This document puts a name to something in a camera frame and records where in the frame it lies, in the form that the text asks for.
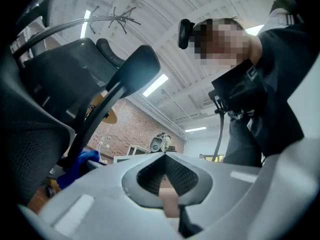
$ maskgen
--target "metal coat hook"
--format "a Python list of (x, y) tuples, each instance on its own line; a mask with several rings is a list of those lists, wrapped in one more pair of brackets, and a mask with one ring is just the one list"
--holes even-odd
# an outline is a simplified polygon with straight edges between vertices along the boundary
[[(93, 10), (93, 12), (92, 12), (91, 15), (93, 15), (94, 12), (95, 12), (98, 8), (99, 8), (99, 5)], [(126, 31), (126, 29), (125, 29), (125, 26), (126, 26), (126, 24), (127, 24), (128, 21), (129, 21), (129, 22), (134, 22), (134, 23), (136, 23), (136, 24), (138, 24), (138, 25), (141, 25), (141, 23), (135, 21), (134, 18), (131, 18), (131, 17), (130, 17), (132, 11), (133, 11), (134, 9), (136, 9), (136, 8), (137, 8), (137, 7), (133, 7), (133, 8), (131, 8), (130, 10), (125, 11), (125, 12), (122, 13), (121, 15), (116, 15), (116, 7), (114, 7), (114, 8), (113, 8), (113, 13), (110, 15), (111, 17), (113, 17), (113, 19), (111, 20), (108, 28), (110, 28), (111, 24), (112, 24), (114, 21), (117, 21), (117, 22), (121, 25), (124, 33), (127, 34), (127, 31)], [(93, 34), (96, 34), (95, 30), (94, 30), (93, 27), (92, 27), (92, 23), (93, 23), (93, 22), (90, 23), (90, 29), (91, 29), (91, 31), (93, 32)]]

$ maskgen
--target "fluorescent light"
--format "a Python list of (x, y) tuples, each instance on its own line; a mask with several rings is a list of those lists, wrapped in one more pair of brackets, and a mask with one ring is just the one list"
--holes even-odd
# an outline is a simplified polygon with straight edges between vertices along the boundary
[(162, 74), (153, 84), (150, 85), (148, 89), (143, 93), (144, 96), (148, 97), (152, 94), (159, 86), (161, 86), (165, 81), (168, 80), (168, 77), (165, 74)]
[(207, 129), (207, 127), (200, 127), (200, 128), (194, 128), (194, 129), (190, 129), (190, 130), (185, 130), (186, 133), (189, 132), (195, 132), (195, 131), (200, 131), (200, 130), (205, 130)]
[[(84, 14), (84, 19), (89, 19), (90, 14), (91, 14), (91, 11), (86, 10), (85, 14)], [(85, 37), (87, 25), (88, 25), (88, 22), (85, 22), (85, 23), (82, 24), (80, 38), (84, 38)]]
[(245, 31), (250, 35), (256, 36), (259, 33), (260, 29), (262, 29), (263, 26), (264, 25), (250, 27), (250, 28), (247, 28)]

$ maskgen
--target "desk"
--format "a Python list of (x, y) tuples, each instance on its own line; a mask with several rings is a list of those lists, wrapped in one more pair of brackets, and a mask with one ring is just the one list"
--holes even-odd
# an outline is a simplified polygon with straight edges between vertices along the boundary
[[(98, 96), (96, 96), (93, 101), (91, 101), (90, 105), (93, 106), (98, 106), (100, 104), (100, 102), (102, 101), (102, 99), (107, 95), (106, 91), (103, 91), (102, 93), (100, 93)], [(89, 108), (87, 111), (87, 115), (89, 115), (91, 113), (91, 109)], [(116, 113), (114, 112), (113, 109), (111, 109), (108, 112), (108, 117), (105, 117), (102, 122), (106, 123), (106, 124), (110, 124), (110, 125), (114, 125), (116, 122), (118, 121)]]

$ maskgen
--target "white wall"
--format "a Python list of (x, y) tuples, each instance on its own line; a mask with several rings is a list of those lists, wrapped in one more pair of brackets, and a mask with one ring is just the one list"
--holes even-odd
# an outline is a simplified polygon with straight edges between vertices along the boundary
[[(191, 157), (199, 157), (199, 154), (213, 155), (217, 146), (219, 131), (211, 132), (210, 136), (191, 138), (187, 144), (186, 154)], [(229, 126), (223, 129), (219, 155), (224, 155), (229, 142)]]

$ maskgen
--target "red brick wall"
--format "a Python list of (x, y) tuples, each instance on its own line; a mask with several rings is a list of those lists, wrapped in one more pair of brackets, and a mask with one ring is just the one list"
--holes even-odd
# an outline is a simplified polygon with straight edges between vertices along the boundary
[(162, 131), (171, 136), (171, 146), (179, 153), (184, 152), (185, 141), (147, 115), (127, 99), (119, 100), (112, 108), (117, 116), (116, 124), (102, 122), (96, 129), (88, 146), (99, 149), (108, 156), (125, 156), (130, 145), (150, 150), (150, 142)]

